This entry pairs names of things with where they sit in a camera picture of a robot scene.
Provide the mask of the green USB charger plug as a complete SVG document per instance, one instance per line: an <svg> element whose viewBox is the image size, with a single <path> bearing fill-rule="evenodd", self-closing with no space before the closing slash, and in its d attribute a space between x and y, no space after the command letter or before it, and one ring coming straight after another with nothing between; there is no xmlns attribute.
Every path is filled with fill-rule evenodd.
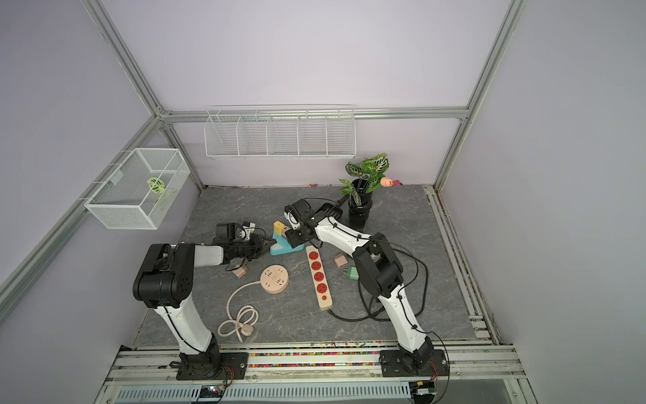
<svg viewBox="0 0 646 404"><path fill-rule="evenodd" d="M354 266L350 266L347 269L346 274L347 274L348 279L351 279L351 280L358 280L359 279L358 270Z"/></svg>

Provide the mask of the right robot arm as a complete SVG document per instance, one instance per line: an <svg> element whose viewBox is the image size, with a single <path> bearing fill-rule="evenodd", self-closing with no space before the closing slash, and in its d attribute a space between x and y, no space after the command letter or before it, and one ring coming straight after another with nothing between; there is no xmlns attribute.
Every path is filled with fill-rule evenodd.
<svg viewBox="0 0 646 404"><path fill-rule="evenodd" d="M435 348L407 299L403 267L395 250L381 233L371 236L341 224L331 214L333 210L336 207L329 203L316 210L304 199L287 205L284 217L290 226L288 242L294 246L328 243L351 255L359 282L379 299L393 324L402 360L414 370L424 370L430 366Z"/></svg>

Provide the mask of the round pink power socket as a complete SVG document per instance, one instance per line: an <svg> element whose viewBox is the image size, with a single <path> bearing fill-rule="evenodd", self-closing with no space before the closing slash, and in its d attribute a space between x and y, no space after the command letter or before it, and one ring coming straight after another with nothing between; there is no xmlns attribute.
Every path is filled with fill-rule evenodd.
<svg viewBox="0 0 646 404"><path fill-rule="evenodd" d="M260 276L260 285L271 295L284 292L289 285L289 273L282 265L268 266Z"/></svg>

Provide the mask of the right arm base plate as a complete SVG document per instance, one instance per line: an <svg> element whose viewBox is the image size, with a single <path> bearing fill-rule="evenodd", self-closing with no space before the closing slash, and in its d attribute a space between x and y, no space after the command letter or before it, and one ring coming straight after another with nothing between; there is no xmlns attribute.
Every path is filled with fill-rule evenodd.
<svg viewBox="0 0 646 404"><path fill-rule="evenodd" d="M430 355L421 360L415 355L405 354L399 349L382 350L379 355L379 364L383 377L435 379L449 374L449 365L445 352L440 349L434 349Z"/></svg>

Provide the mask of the pink plug from round socket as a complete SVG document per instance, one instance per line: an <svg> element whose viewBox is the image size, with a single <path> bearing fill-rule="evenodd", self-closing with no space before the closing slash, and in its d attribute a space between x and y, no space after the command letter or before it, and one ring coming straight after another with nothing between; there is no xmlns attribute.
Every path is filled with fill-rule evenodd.
<svg viewBox="0 0 646 404"><path fill-rule="evenodd" d="M241 279L241 278L243 278L243 277L245 277L245 276L247 275L247 273L248 273L248 268L247 268L247 266L242 265L242 266L240 266L239 268L234 269L234 270L232 271L232 273L233 273L233 274L235 274L235 276L236 276L238 279Z"/></svg>

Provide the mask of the pink USB charger plug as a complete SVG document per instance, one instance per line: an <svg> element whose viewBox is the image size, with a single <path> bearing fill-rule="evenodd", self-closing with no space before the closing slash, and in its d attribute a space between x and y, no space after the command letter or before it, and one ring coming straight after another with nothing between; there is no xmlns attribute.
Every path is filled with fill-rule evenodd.
<svg viewBox="0 0 646 404"><path fill-rule="evenodd" d="M334 257L334 263L338 269L346 269L348 267L348 259L345 254L338 254Z"/></svg>

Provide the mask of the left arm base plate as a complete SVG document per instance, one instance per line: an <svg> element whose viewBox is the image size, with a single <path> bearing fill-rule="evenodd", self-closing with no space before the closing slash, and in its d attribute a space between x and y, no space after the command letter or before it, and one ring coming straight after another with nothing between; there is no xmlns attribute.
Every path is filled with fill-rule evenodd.
<svg viewBox="0 0 646 404"><path fill-rule="evenodd" d="M200 353L180 355L180 361L173 365L177 380L243 380L248 368L248 353Z"/></svg>

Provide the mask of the beige power strip red sockets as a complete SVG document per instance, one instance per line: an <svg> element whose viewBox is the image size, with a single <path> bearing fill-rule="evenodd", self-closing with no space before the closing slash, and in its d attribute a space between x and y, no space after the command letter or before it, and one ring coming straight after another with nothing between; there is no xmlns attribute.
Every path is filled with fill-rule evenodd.
<svg viewBox="0 0 646 404"><path fill-rule="evenodd" d="M318 306L321 311L327 311L332 308L333 302L321 260L321 253L316 247L308 245L306 247L306 255L311 270L311 278L313 280Z"/></svg>

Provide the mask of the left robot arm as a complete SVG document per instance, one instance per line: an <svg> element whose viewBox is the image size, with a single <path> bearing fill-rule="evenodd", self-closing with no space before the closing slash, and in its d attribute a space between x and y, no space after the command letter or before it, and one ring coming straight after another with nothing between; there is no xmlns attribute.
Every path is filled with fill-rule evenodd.
<svg viewBox="0 0 646 404"><path fill-rule="evenodd" d="M178 341L180 364L218 365L220 350L213 333L204 325L193 303L194 270L242 264L259 259L276 241L250 222L216 226L214 240L200 243L155 243L133 284L133 296L153 309Z"/></svg>

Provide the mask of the yellow USB charger plug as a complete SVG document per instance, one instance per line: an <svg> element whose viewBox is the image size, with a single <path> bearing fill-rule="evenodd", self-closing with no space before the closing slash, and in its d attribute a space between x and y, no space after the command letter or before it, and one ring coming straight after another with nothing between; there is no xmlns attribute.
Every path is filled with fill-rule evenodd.
<svg viewBox="0 0 646 404"><path fill-rule="evenodd" d="M280 221L274 222L274 233L275 234L283 237L285 235L286 229L287 229L287 226L283 222L280 222Z"/></svg>

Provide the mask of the teal triangular power socket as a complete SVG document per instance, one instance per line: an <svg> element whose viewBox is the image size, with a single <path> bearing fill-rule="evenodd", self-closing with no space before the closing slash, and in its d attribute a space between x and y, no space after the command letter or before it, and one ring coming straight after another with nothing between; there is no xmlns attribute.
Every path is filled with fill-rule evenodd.
<svg viewBox="0 0 646 404"><path fill-rule="evenodd" d="M304 250L304 244L292 247L289 241L285 237L277 234L277 232L274 232L273 239L275 241L275 244L273 244L269 250L272 256L292 254L294 252L297 253Z"/></svg>

